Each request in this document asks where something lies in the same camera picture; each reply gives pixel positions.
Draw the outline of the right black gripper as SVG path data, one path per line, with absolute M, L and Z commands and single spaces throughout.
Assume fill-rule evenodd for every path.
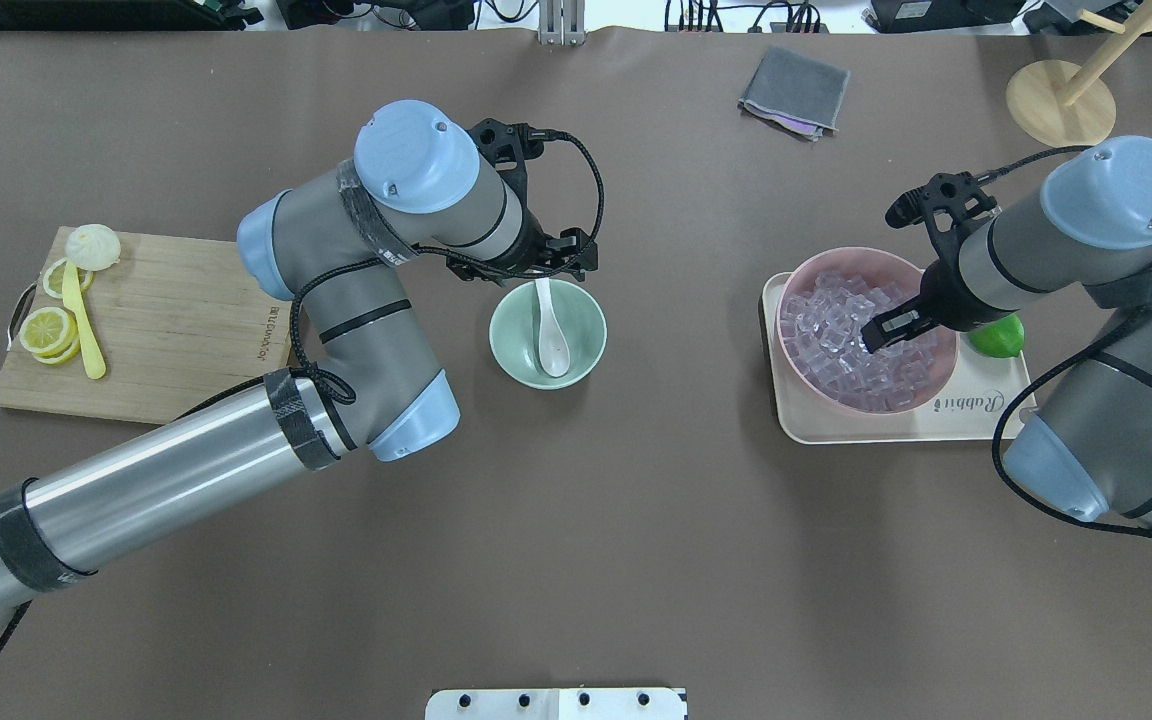
M 870 354 L 877 354 L 897 342 L 915 340 L 935 327 L 967 332 L 963 291 L 946 265 L 929 265 L 922 274 L 919 291 L 914 300 L 873 316 L 861 328 L 861 342 Z

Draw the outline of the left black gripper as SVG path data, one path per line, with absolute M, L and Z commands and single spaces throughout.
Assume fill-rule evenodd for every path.
M 503 283 L 509 279 L 531 281 L 566 273 L 584 282 L 588 272 L 598 270 L 598 247 L 594 237 L 581 228 L 568 228 L 559 236 L 522 228 L 511 247 L 495 258 L 476 259 L 465 252 L 447 250 L 445 266 L 462 281 Z

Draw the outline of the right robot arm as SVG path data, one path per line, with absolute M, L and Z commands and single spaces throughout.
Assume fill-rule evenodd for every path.
M 1053 520 L 1152 541 L 1152 138 L 1064 147 L 1068 160 L 1009 209 L 986 185 L 1020 169 L 937 174 L 893 200 L 935 259 L 914 300 L 861 332 L 867 351 L 937 328 L 983 331 L 1078 285 L 1108 318 L 1087 344 L 1021 389 L 991 460 Z

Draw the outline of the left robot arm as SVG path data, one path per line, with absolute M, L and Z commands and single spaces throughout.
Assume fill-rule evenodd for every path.
M 0 493 L 0 632 L 35 597 L 71 588 L 265 488 L 367 448 L 393 461 L 457 427 L 460 409 L 397 265 L 440 256 L 463 281 L 596 270 L 596 232 L 550 236 L 526 161 L 571 132 L 485 119 L 462 128 L 417 99 L 361 127 L 338 167 L 238 223 L 241 259 L 323 346 L 164 427 Z

